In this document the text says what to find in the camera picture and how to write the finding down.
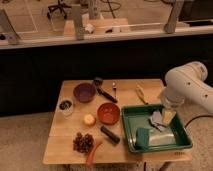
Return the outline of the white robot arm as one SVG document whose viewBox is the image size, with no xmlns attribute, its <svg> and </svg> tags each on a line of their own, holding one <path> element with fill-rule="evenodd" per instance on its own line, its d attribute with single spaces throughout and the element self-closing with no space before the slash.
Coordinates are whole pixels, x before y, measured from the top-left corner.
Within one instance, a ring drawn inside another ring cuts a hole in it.
<svg viewBox="0 0 213 171">
<path fill-rule="evenodd" d="M 161 103 L 176 109 L 189 99 L 213 115 L 213 87 L 205 83 L 207 76 L 206 66 L 199 61 L 170 69 L 165 75 L 166 87 L 159 95 Z"/>
</svg>

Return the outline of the translucent grey gripper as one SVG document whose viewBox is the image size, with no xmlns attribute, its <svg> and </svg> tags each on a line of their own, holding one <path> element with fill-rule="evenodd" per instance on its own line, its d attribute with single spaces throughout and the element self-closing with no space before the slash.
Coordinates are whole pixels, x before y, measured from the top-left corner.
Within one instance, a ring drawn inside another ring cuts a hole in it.
<svg viewBox="0 0 213 171">
<path fill-rule="evenodd" d="M 176 90 L 166 87 L 160 93 L 160 100 L 166 108 L 178 108 L 184 103 L 185 97 Z"/>
</svg>

